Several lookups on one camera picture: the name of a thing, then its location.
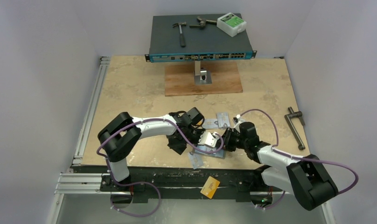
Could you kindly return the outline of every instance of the white plastic box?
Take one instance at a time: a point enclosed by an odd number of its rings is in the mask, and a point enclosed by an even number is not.
[[[227,13],[217,19],[217,27],[228,35],[235,36],[246,29],[246,22],[232,13]]]

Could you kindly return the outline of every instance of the wooden table surface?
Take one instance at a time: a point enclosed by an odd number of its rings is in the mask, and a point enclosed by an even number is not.
[[[217,112],[228,112],[232,118],[251,108],[266,111],[274,119],[279,132],[278,149],[293,154],[308,155],[309,149],[303,126],[298,119],[293,123],[306,149],[300,151],[298,144],[285,121],[287,108],[296,111],[297,103],[292,84],[283,59],[237,60],[243,93],[164,96],[164,72],[168,63],[147,63],[143,56],[113,56],[105,77],[96,113],[85,147],[82,164],[104,165],[105,160],[96,155],[99,147],[97,134],[121,112],[131,116],[158,117],[169,112],[188,111],[197,107],[205,118],[216,118]],[[260,112],[243,116],[255,124],[260,140],[275,143],[275,131],[268,118]],[[130,166],[190,168],[188,152],[179,155],[167,146],[165,136],[145,138],[135,145],[128,155]],[[260,165],[247,158],[242,149],[227,152],[225,159],[202,156],[203,168],[255,169]]]

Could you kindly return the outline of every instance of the wire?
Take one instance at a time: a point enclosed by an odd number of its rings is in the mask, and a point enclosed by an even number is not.
[[[279,154],[279,155],[283,155],[283,156],[286,156],[286,157],[289,157],[289,158],[292,158],[292,159],[295,159],[295,160],[301,160],[301,161],[307,161],[307,162],[317,162],[317,163],[324,163],[324,164],[329,164],[329,165],[333,165],[333,166],[338,166],[338,167],[342,167],[342,168],[345,168],[349,171],[351,171],[353,173],[353,175],[355,176],[355,179],[354,181],[352,182],[351,185],[349,185],[347,188],[341,190],[338,192],[338,194],[343,194],[349,190],[351,190],[356,184],[357,182],[359,181],[359,175],[357,174],[357,172],[355,172],[352,168],[348,167],[347,165],[344,165],[344,164],[341,164],[341,163],[338,163],[338,162],[332,162],[332,161],[326,161],[326,160],[314,160],[314,159],[309,159],[309,158],[302,158],[302,157],[297,157],[297,156],[291,156],[290,154],[288,153],[284,153],[282,151],[279,151],[277,149],[275,149],[274,147],[278,146],[279,145],[279,136],[278,136],[278,130],[276,128],[276,125],[275,125],[275,122],[273,121],[273,119],[271,118],[270,115],[268,115],[265,111],[263,110],[260,110],[260,109],[250,109],[250,110],[247,110],[245,112],[243,112],[242,114],[240,114],[240,116],[243,116],[245,115],[247,112],[250,112],[250,111],[259,111],[259,112],[262,112],[265,116],[267,116],[269,118],[269,120],[271,121],[272,125],[274,126],[274,129],[275,129],[275,135],[276,135],[276,144],[275,145],[272,145],[271,146],[271,149]],[[283,198],[283,196],[285,195],[285,191],[283,191],[283,194],[282,196],[274,203],[272,204],[270,207],[267,207],[265,209],[270,209],[272,207],[274,207],[276,204],[278,204],[280,202],[280,200]]]
[[[110,163],[109,163],[109,160],[108,160],[108,157],[107,155],[103,154],[100,152],[100,150],[111,140],[113,139],[114,137],[116,137],[118,134],[120,134],[121,132],[127,130],[128,128],[132,127],[132,126],[135,126],[135,125],[138,125],[138,124],[141,124],[141,123],[146,123],[146,122],[150,122],[150,121],[164,121],[164,122],[168,122],[170,123],[171,125],[173,125],[176,130],[182,135],[182,137],[184,138],[184,140],[191,146],[193,147],[194,149],[198,150],[199,152],[202,152],[202,153],[206,153],[206,154],[213,154],[213,153],[216,153],[220,150],[222,150],[223,148],[223,145],[224,145],[224,141],[223,141],[223,138],[218,134],[218,133],[215,133],[220,141],[221,141],[221,144],[220,144],[220,147],[216,150],[216,151],[212,151],[212,152],[207,152],[207,151],[203,151],[199,148],[197,148],[196,146],[194,146],[188,139],[187,137],[184,135],[184,133],[181,131],[181,129],[172,121],[168,120],[168,119],[162,119],[162,118],[149,118],[149,119],[145,119],[143,121],[137,121],[137,122],[134,122],[132,124],[129,124],[123,128],[121,128],[120,130],[116,131],[114,134],[112,134],[109,138],[107,138],[104,142],[102,142],[102,144],[99,146],[99,148],[97,149],[97,154],[100,155],[100,156],[103,156],[105,159],[106,159],[106,165],[107,165],[107,168],[108,170],[110,171],[110,177],[113,179],[114,183],[116,185],[119,185],[119,186],[122,186],[122,187],[127,187],[127,186],[133,186],[133,185],[136,185],[136,184],[147,184],[147,185],[150,185],[151,187],[153,187],[156,191],[157,191],[157,194],[158,194],[158,203],[157,203],[157,206],[149,213],[145,213],[145,214],[134,214],[134,213],[130,213],[130,212],[127,212],[127,211],[123,211],[121,209],[118,209],[114,206],[113,204],[113,201],[112,199],[110,200],[111,204],[112,204],[112,207],[113,209],[115,209],[116,211],[118,212],[121,212],[121,213],[124,213],[126,215],[129,215],[129,216],[133,216],[133,217],[146,217],[146,216],[149,216],[149,215],[152,215],[153,213],[155,213],[158,208],[160,207],[161,205],[161,193],[160,191],[158,190],[158,188],[156,186],[154,186],[152,183],[149,183],[149,182],[134,182],[134,183],[130,183],[130,184],[121,184],[119,183],[115,178],[114,178],[114,175],[112,173],[112,169],[110,168]]]

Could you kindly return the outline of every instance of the yellow card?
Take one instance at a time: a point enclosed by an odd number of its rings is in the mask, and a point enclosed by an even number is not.
[[[212,199],[219,184],[220,184],[220,181],[210,176],[205,182],[204,186],[202,187],[201,194]]]

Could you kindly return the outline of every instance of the metal stand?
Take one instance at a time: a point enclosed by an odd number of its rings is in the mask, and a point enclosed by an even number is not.
[[[194,61],[194,81],[196,85],[212,84],[210,71],[201,68],[201,61]]]

